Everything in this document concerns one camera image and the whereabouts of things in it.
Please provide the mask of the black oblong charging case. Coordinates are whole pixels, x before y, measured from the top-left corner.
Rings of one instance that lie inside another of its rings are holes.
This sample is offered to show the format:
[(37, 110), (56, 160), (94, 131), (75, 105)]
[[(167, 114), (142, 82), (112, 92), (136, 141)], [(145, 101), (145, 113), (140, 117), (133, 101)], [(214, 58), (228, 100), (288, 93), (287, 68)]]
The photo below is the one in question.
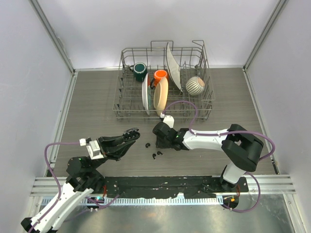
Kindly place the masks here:
[(137, 140), (138, 138), (140, 138), (138, 128), (131, 128), (123, 132), (123, 139), (125, 142)]

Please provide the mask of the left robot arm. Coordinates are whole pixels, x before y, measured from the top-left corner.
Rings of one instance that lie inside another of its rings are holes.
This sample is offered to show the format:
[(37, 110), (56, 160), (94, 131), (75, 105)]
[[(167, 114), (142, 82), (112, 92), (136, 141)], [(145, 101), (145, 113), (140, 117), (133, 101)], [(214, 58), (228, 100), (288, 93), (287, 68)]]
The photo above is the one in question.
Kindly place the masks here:
[(26, 217), (21, 225), (28, 233), (55, 233), (67, 216), (88, 195), (104, 190), (105, 178), (97, 170), (108, 160), (119, 161), (138, 140), (137, 128), (120, 136), (101, 136), (95, 140), (81, 138), (77, 144), (85, 146), (88, 156), (72, 157), (68, 161), (68, 177), (49, 204), (34, 217)]

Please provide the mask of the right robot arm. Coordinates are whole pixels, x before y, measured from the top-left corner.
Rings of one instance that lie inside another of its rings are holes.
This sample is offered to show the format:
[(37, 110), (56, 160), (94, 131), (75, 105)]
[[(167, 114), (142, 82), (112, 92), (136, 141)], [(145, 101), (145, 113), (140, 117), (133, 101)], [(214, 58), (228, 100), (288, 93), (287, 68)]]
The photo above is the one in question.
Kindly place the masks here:
[(182, 128), (178, 131), (164, 122), (156, 124), (153, 134), (156, 135), (156, 147), (160, 149), (194, 150), (208, 149), (224, 152), (231, 160), (226, 165), (219, 179), (219, 184), (210, 190), (232, 191), (245, 172), (257, 168), (264, 143), (252, 134), (239, 133), (246, 129), (232, 124), (229, 129), (220, 131), (193, 131)]

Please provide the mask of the beige bowl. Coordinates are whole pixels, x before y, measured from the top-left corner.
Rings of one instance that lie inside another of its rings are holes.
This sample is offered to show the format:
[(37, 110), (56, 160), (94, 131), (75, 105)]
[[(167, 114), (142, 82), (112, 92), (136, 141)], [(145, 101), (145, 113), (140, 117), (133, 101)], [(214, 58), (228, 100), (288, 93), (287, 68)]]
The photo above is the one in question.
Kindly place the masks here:
[(154, 108), (159, 116), (166, 107), (169, 84), (167, 78), (162, 78), (155, 87)]

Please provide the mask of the white green plate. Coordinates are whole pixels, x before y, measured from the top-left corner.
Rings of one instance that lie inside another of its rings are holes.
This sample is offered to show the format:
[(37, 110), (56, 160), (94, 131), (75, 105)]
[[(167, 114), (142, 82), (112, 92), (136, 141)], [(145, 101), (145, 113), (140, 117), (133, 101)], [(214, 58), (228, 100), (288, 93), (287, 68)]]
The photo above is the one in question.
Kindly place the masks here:
[(146, 114), (149, 116), (150, 115), (150, 105), (151, 105), (151, 91), (150, 91), (150, 78), (149, 78), (149, 74), (147, 73), (144, 81), (142, 83), (142, 89), (141, 89), (141, 93), (142, 93), (142, 104), (143, 104), (143, 108), (146, 112)]

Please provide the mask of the striped round bowl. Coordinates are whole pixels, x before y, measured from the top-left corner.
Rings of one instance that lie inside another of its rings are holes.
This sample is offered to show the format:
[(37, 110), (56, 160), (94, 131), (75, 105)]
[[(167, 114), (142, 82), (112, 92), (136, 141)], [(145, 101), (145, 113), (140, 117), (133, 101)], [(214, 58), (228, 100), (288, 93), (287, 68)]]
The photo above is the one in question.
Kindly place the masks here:
[(205, 83), (200, 77), (194, 76), (187, 81), (185, 87), (190, 95), (197, 96), (204, 91)]

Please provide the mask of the orange mug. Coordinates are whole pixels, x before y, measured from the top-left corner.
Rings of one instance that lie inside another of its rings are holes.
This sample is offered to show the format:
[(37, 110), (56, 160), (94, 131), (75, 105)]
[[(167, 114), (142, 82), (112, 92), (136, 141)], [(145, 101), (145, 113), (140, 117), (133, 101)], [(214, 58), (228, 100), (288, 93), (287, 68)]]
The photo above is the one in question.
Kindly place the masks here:
[(151, 80), (151, 84), (150, 87), (151, 89), (155, 89), (155, 87), (157, 86), (157, 84), (163, 79), (166, 78), (167, 80), (169, 80), (169, 74), (166, 70), (160, 69), (154, 72), (154, 76)]

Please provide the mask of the dark green mug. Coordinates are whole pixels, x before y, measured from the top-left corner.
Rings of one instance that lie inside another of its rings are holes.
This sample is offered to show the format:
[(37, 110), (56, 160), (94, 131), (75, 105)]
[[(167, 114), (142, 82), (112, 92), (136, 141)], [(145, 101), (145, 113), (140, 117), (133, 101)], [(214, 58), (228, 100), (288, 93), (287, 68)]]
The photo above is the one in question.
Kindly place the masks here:
[(142, 62), (131, 65), (129, 69), (132, 71), (135, 80), (138, 82), (143, 82), (148, 73), (147, 66)]

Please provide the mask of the white upright plate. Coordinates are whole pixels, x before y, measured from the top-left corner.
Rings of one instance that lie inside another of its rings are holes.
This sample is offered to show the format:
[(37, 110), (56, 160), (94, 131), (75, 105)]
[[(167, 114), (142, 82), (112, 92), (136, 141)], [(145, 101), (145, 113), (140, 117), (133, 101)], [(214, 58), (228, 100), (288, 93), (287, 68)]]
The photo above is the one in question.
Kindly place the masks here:
[(173, 57), (169, 43), (166, 45), (166, 62), (171, 80), (180, 92), (183, 92), (180, 80), (180, 66)]

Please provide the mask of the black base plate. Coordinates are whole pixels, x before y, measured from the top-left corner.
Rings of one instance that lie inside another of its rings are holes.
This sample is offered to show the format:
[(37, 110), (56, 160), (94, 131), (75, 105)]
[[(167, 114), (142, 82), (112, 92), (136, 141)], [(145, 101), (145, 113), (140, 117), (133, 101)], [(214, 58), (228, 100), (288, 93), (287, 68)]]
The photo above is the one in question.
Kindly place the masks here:
[(168, 199), (182, 193), (186, 199), (213, 198), (218, 193), (247, 193), (245, 177), (236, 185), (221, 184), (217, 176), (141, 176), (105, 177), (99, 193), (109, 198), (119, 195), (127, 199)]

